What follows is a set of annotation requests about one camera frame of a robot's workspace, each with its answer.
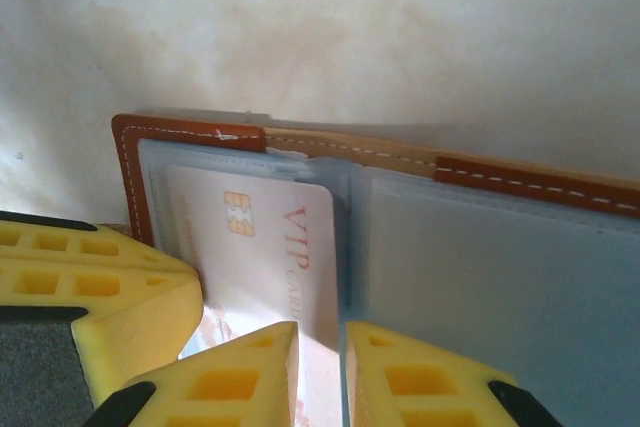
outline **brown leather wallet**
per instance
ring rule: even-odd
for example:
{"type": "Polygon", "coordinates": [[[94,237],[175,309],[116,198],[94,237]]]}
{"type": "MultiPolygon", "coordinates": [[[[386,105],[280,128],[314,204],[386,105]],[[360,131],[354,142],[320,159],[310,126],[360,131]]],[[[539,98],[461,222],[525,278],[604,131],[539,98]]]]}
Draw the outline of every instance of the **brown leather wallet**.
{"type": "Polygon", "coordinates": [[[153,245],[137,145],[155,139],[265,152],[268,147],[329,156],[505,195],[640,218],[640,181],[446,152],[340,132],[121,114],[112,130],[134,238],[153,245]]]}

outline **leather edge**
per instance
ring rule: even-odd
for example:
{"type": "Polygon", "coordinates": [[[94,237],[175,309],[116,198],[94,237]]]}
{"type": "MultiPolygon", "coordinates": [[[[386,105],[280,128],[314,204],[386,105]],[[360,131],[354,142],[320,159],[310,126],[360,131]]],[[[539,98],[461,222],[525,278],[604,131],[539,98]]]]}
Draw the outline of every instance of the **leather edge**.
{"type": "Polygon", "coordinates": [[[640,182],[634,180],[337,132],[265,127],[265,138],[269,147],[296,150],[311,157],[337,156],[437,182],[640,217],[640,182]]]}
{"type": "Polygon", "coordinates": [[[138,143],[141,139],[181,142],[252,152],[265,151],[259,126],[212,123],[172,117],[118,114],[111,120],[134,239],[153,247],[148,201],[142,179],[138,143]]]}

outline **stitched seam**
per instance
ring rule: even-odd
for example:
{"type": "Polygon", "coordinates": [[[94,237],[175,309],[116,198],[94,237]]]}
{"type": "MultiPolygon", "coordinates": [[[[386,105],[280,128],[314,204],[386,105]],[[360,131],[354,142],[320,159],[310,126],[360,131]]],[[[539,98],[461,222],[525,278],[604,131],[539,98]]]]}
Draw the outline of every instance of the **stitched seam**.
{"type": "MultiPolygon", "coordinates": [[[[192,132],[190,130],[162,129],[160,127],[143,127],[140,125],[128,125],[124,129],[122,129],[122,132],[120,134],[120,145],[122,146],[122,152],[124,154],[124,163],[127,171],[127,183],[129,184],[129,189],[131,190],[131,201],[133,203],[133,217],[134,217],[135,229],[136,229],[136,233],[138,234],[138,239],[140,239],[142,237],[142,231],[140,228],[140,212],[138,211],[138,199],[136,196],[135,185],[133,184],[133,177],[131,175],[131,161],[129,160],[129,153],[127,152],[127,144],[125,141],[125,136],[128,130],[151,130],[154,132],[165,132],[168,134],[184,134],[184,135],[192,135],[195,137],[209,137],[209,138],[215,137],[215,138],[220,138],[221,140],[224,134],[222,134],[219,130],[216,133],[192,132]]],[[[226,140],[259,139],[259,138],[260,136],[258,135],[233,135],[233,136],[228,136],[226,140]]]]}
{"type": "Polygon", "coordinates": [[[471,172],[468,172],[466,170],[454,170],[454,169],[451,169],[451,168],[448,168],[448,167],[436,167],[436,170],[439,171],[439,172],[447,172],[447,173],[456,174],[456,175],[459,175],[459,176],[469,176],[469,177],[473,177],[475,179],[484,179],[484,180],[488,181],[488,183],[506,182],[509,185],[518,185],[518,186],[521,186],[521,187],[528,187],[530,189],[547,190],[549,192],[563,194],[564,197],[568,197],[568,196],[580,197],[580,198],[582,198],[584,200],[588,200],[588,201],[591,201],[591,202],[594,202],[594,203],[597,203],[597,204],[611,205],[614,208],[623,209],[623,210],[632,210],[632,211],[640,210],[640,207],[638,207],[636,205],[628,204],[628,203],[625,203],[625,202],[617,202],[616,200],[607,199],[607,198],[604,198],[604,197],[590,196],[586,192],[580,192],[580,191],[577,191],[577,190],[567,190],[567,189],[564,189],[562,187],[546,186],[546,185],[540,185],[540,184],[527,184],[527,183],[521,182],[519,180],[509,180],[509,179],[505,179],[503,177],[496,177],[494,175],[489,176],[489,175],[485,175],[485,174],[471,173],[471,172]]]}
{"type": "Polygon", "coordinates": [[[385,158],[390,158],[390,159],[397,159],[397,160],[402,160],[403,162],[408,162],[410,164],[424,165],[426,167],[435,167],[437,165],[435,162],[428,162],[426,160],[418,160],[418,159],[412,159],[412,158],[409,158],[409,157],[402,157],[400,155],[393,155],[393,154],[389,154],[387,152],[377,152],[375,150],[361,149],[359,147],[349,147],[348,145],[343,145],[343,144],[332,144],[332,143],[329,143],[329,142],[315,142],[313,140],[301,140],[301,139],[293,139],[293,138],[287,138],[287,137],[269,137],[269,136],[266,136],[265,139],[268,139],[268,140],[279,140],[279,141],[282,141],[282,142],[291,142],[291,143],[295,143],[295,144],[319,145],[320,147],[330,147],[332,149],[351,150],[352,152],[356,152],[358,154],[373,155],[375,157],[385,157],[385,158]]]}

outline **card holder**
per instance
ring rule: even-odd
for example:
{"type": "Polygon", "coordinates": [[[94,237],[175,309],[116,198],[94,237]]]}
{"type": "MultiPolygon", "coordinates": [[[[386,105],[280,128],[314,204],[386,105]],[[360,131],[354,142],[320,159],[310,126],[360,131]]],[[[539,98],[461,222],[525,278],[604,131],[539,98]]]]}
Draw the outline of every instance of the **card holder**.
{"type": "MultiPolygon", "coordinates": [[[[337,313],[347,310],[347,293],[349,291],[347,286],[347,249],[349,246],[351,163],[341,159],[305,159],[300,156],[292,158],[287,153],[254,153],[149,139],[140,141],[138,157],[143,185],[149,202],[148,209],[154,245],[160,250],[183,259],[199,270],[205,301],[208,305],[199,329],[186,345],[181,357],[201,352],[214,342],[231,340],[238,333],[242,335],[253,328],[265,327],[269,324],[267,318],[273,321],[298,320],[301,325],[300,370],[309,372],[308,375],[301,374],[299,383],[302,390],[299,392],[298,400],[305,405],[305,413],[299,415],[300,421],[302,422],[304,416],[308,417],[313,425],[338,425],[341,415],[339,409],[340,379],[338,376],[343,376],[344,373],[341,372],[338,365],[340,346],[332,341],[334,336],[331,332],[335,331],[336,339],[340,339],[340,337],[344,339],[344,336],[339,335],[341,324],[337,313]],[[182,182],[182,177],[175,177],[176,172],[181,172],[185,176],[195,172],[197,178],[190,178],[189,181],[182,182]],[[231,174],[234,177],[220,175],[203,177],[207,174],[231,174]],[[205,189],[204,194],[201,189],[203,178],[210,182],[209,188],[205,189]],[[239,184],[236,179],[245,180],[245,183],[239,184]],[[293,210],[279,211],[277,217],[271,215],[273,208],[270,208],[267,203],[273,201],[274,204],[280,204],[281,202],[274,198],[279,192],[267,192],[269,184],[259,183],[257,188],[264,189],[263,195],[260,195],[256,191],[255,185],[252,188],[247,185],[249,182],[256,184],[256,179],[314,184],[324,187],[331,194],[333,215],[330,217],[331,224],[328,227],[332,230],[332,243],[335,240],[335,253],[331,254],[335,257],[333,260],[335,264],[333,281],[330,280],[331,272],[327,269],[330,267],[330,263],[323,264],[321,259],[311,256],[311,253],[308,257],[310,260],[307,262],[314,265],[308,271],[296,274],[291,270],[286,270],[287,258],[282,255],[284,252],[280,252],[279,255],[278,249],[282,247],[288,249],[290,244],[283,242],[285,239],[277,236],[267,236],[264,231],[265,228],[274,232],[282,228],[281,214],[293,212],[293,210]],[[221,222],[212,219],[211,213],[224,215],[224,212],[221,211],[224,209],[221,209],[221,206],[227,203],[226,195],[229,186],[237,187],[231,189],[238,192],[233,195],[245,196],[247,205],[250,205],[250,210],[244,212],[253,218],[251,224],[255,232],[251,232],[251,239],[243,239],[243,236],[226,232],[226,229],[220,229],[221,222]],[[201,211],[206,210],[207,213],[195,213],[193,209],[189,209],[191,212],[185,213],[179,207],[178,199],[182,195],[187,197],[194,208],[201,211]],[[197,204],[195,201],[200,199],[201,195],[203,201],[197,204]],[[205,203],[216,205],[218,208],[216,210],[204,205],[205,203]],[[189,230],[193,229],[188,236],[184,232],[185,225],[192,226],[189,227],[189,230]],[[215,247],[203,249],[203,237],[211,237],[207,243],[213,244],[215,247]],[[247,249],[263,252],[264,256],[249,260],[244,255],[244,251],[247,249]],[[233,258],[230,259],[228,254],[222,255],[222,250],[233,254],[233,258]],[[247,275],[241,277],[237,273],[241,269],[245,269],[243,271],[246,271],[247,275]],[[304,302],[302,299],[303,305],[299,317],[288,317],[291,313],[289,309],[291,304],[286,305],[286,302],[280,302],[273,296],[276,293],[287,295],[287,290],[291,292],[291,289],[297,290],[298,288],[301,292],[301,299],[303,296],[313,296],[324,304],[330,303],[332,299],[337,300],[337,305],[333,307],[335,315],[332,314],[332,309],[329,307],[317,307],[317,302],[304,302]],[[270,312],[270,314],[263,315],[261,311],[270,312]],[[226,337],[211,335],[212,329],[209,326],[216,324],[225,324],[230,331],[233,331],[233,334],[226,337]],[[314,343],[326,345],[333,353],[314,347],[314,343]],[[318,370],[312,367],[314,364],[324,369],[325,372],[314,373],[318,370]],[[310,385],[327,382],[329,379],[335,381],[333,384],[329,383],[328,387],[336,392],[338,398],[333,399],[336,402],[331,402],[331,409],[321,408],[318,407],[319,403],[329,403],[328,400],[333,397],[328,396],[327,399],[323,398],[321,402],[312,402],[304,392],[310,385]]],[[[311,213],[313,209],[310,207],[310,205],[306,205],[306,216],[313,215],[311,213]]],[[[299,217],[293,217],[294,224],[302,222],[297,219],[299,217]]],[[[315,226],[308,224],[301,224],[301,226],[307,235],[290,242],[295,244],[299,241],[300,243],[312,244],[318,240],[317,237],[312,236],[316,230],[315,226]]]]}
{"type": "Polygon", "coordinates": [[[114,119],[138,239],[164,245],[153,219],[166,202],[151,170],[169,161],[203,166],[211,156],[210,168],[239,172],[241,160],[246,175],[325,185],[343,215],[343,321],[369,320],[510,371],[565,425],[634,424],[640,182],[253,125],[243,128],[262,142],[254,153],[241,151],[236,126],[195,121],[212,134],[209,147],[160,146],[144,140],[149,121],[176,130],[172,119],[114,119]]]}

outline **white card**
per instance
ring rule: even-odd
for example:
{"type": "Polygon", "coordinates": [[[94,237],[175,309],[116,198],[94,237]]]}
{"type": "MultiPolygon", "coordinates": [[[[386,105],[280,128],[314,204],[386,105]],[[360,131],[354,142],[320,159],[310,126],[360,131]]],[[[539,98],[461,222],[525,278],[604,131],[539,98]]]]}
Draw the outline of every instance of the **white card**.
{"type": "Polygon", "coordinates": [[[333,199],[321,186],[172,165],[182,258],[196,267],[205,316],[181,357],[296,320],[296,426],[341,425],[333,199]]]}

